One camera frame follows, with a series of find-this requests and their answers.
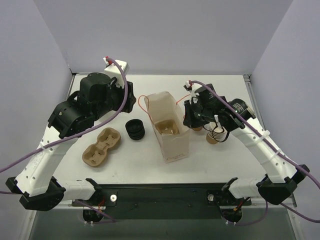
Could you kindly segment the printed paper takeout bag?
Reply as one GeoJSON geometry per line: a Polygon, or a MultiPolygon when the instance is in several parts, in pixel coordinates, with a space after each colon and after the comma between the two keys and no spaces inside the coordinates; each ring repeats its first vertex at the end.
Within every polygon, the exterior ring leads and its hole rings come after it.
{"type": "Polygon", "coordinates": [[[190,129],[183,124],[184,112],[168,92],[140,95],[137,103],[148,115],[165,163],[189,156],[190,129]]]}

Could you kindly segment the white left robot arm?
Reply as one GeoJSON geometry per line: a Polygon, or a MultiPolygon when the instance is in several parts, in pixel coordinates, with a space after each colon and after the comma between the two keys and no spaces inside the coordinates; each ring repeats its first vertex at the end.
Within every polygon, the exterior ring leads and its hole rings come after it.
{"type": "Polygon", "coordinates": [[[99,128],[95,121],[113,111],[130,113],[135,104],[133,84],[124,73],[88,74],[80,81],[80,89],[59,103],[48,119],[38,149],[28,154],[29,163],[5,184],[26,210],[49,211],[62,201],[85,200],[100,203],[100,186],[91,178],[63,181],[54,172],[67,151],[83,135],[99,128]]]}

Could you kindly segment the brown paper coffee cup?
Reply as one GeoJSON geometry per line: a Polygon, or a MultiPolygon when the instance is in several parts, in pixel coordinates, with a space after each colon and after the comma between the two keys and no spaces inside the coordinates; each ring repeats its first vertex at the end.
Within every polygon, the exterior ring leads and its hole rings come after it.
{"type": "Polygon", "coordinates": [[[196,132],[199,132],[199,131],[201,131],[202,129],[203,129],[202,126],[192,128],[192,130],[193,130],[193,131],[196,131],[196,132]]]}

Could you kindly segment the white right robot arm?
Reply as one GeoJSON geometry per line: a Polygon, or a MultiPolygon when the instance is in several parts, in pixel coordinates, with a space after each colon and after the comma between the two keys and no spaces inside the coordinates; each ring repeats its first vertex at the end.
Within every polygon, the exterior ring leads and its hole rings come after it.
{"type": "Polygon", "coordinates": [[[247,103],[239,98],[227,101],[224,96],[216,97],[212,84],[186,83],[184,88],[190,92],[190,98],[184,101],[183,125],[190,129],[205,128],[210,144],[223,143],[233,135],[266,172],[263,179],[232,178],[222,189],[223,201],[233,204],[238,199],[262,197],[268,203],[279,205],[290,197],[309,169],[304,164],[296,167],[283,159],[284,153],[247,103]]]}

